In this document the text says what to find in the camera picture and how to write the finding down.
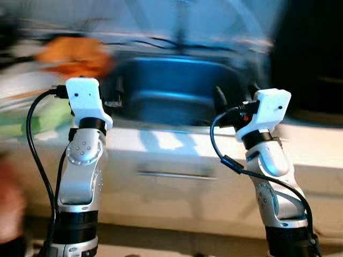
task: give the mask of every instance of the drawer handle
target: drawer handle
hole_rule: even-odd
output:
[[[216,180],[217,179],[210,176],[155,172],[155,171],[137,171],[137,174],[140,176],[154,176],[154,177],[168,177],[168,178],[189,178],[189,179],[200,179],[200,180]]]

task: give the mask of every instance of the kitchen sink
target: kitchen sink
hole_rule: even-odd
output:
[[[242,102],[247,78],[217,59],[190,56],[122,58],[101,81],[107,112],[120,119],[172,126],[209,126],[213,89]]]

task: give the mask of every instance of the blurred background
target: blurred background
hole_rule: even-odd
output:
[[[33,237],[44,235],[34,224],[49,206],[25,139],[27,111],[52,85],[84,75],[99,80],[114,119],[99,213],[109,226],[104,235],[135,235],[114,224],[140,227],[149,242],[133,247],[263,256],[253,186],[220,165],[208,131],[218,112],[214,86],[232,106],[250,100],[251,89],[275,87],[292,99],[274,135],[295,165],[326,253],[343,254],[341,10],[341,1],[320,0],[0,0],[0,151],[20,171]],[[53,186],[70,126],[67,100],[48,97],[34,114]],[[244,164],[234,130],[215,133],[221,149]],[[146,171],[195,179],[140,175]],[[189,241],[171,249],[160,237]],[[241,247],[252,238],[256,248]],[[222,243],[205,247],[207,240]],[[226,240],[240,250],[218,250]]]

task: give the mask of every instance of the faucet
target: faucet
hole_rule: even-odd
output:
[[[189,14],[189,0],[176,0],[177,16],[175,42],[176,49],[182,54],[185,47],[186,26]]]

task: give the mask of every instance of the orange object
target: orange object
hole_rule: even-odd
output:
[[[111,57],[102,51],[99,40],[87,37],[59,37],[47,44],[35,59],[60,65],[46,70],[58,72],[66,79],[72,77],[100,78],[112,66]]]

